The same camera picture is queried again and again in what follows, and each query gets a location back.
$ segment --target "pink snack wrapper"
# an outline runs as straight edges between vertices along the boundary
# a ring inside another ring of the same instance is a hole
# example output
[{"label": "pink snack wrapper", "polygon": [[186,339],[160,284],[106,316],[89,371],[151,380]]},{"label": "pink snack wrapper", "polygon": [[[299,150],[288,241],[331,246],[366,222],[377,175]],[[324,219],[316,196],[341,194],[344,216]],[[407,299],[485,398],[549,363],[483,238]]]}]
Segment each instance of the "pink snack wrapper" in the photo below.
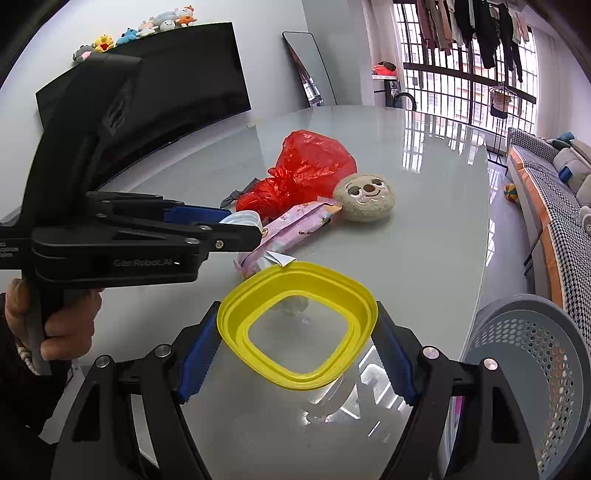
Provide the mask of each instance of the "pink snack wrapper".
[{"label": "pink snack wrapper", "polygon": [[244,278],[252,277],[269,266],[263,258],[267,251],[285,253],[327,224],[341,208],[340,203],[324,199],[320,202],[303,203],[292,207],[262,230],[262,241],[259,247],[252,252],[239,254],[234,266]]}]

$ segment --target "television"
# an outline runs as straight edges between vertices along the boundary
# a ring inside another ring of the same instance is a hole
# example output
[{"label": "television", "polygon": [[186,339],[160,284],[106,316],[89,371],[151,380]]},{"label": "television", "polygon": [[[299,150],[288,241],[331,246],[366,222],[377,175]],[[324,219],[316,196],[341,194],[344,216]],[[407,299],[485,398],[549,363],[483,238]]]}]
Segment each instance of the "television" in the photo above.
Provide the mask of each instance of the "television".
[{"label": "television", "polygon": [[[251,109],[232,23],[178,28],[92,53],[110,54],[142,58],[142,67],[125,122],[98,162],[93,189],[181,137]],[[37,92],[43,125],[77,70]],[[92,88],[100,88],[100,79]]]}]

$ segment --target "white plastic lid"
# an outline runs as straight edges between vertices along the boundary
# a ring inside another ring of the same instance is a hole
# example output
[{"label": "white plastic lid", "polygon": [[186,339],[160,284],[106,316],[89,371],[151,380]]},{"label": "white plastic lid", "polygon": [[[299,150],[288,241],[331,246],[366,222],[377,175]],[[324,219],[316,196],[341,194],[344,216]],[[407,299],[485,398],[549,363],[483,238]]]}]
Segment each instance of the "white plastic lid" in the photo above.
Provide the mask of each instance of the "white plastic lid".
[{"label": "white plastic lid", "polygon": [[249,225],[257,226],[262,230],[261,217],[254,210],[242,210],[227,216],[220,223],[227,223],[230,225]]}]

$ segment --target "red bag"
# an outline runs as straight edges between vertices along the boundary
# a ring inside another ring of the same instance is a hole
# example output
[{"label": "red bag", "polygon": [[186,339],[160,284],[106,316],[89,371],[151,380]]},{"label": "red bag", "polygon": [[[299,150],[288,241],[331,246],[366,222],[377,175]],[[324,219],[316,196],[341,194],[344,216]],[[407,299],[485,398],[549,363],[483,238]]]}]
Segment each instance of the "red bag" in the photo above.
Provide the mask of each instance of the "red bag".
[{"label": "red bag", "polygon": [[301,203],[332,198],[338,182],[357,173],[357,164],[334,138],[308,130],[293,132],[283,142],[270,179],[261,180],[236,203],[236,211],[254,210],[262,219],[274,220]]}]

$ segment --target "houndstooth fabric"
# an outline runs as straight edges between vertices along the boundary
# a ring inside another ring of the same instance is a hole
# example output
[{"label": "houndstooth fabric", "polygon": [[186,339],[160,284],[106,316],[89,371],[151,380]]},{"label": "houndstooth fabric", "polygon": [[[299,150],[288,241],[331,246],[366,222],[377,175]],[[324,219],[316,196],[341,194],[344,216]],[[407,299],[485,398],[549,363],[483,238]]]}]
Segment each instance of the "houndstooth fabric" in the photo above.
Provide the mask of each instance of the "houndstooth fabric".
[{"label": "houndstooth fabric", "polygon": [[591,238],[579,225],[557,219],[548,225],[554,245],[564,309],[591,346]]},{"label": "houndstooth fabric", "polygon": [[524,168],[546,206],[550,221],[565,219],[579,225],[579,209],[573,192],[558,178],[533,168]]},{"label": "houndstooth fabric", "polygon": [[523,147],[513,147],[515,153],[520,157],[521,162],[523,163],[524,167],[533,168],[538,171],[542,171],[545,173],[550,174],[555,179],[559,180],[558,172],[554,168],[554,164],[543,158],[540,158],[538,155],[533,154],[529,150],[526,150]]},{"label": "houndstooth fabric", "polygon": [[558,155],[558,150],[552,145],[523,130],[513,127],[510,127],[507,133],[507,148],[511,147],[523,147],[550,162]]}]

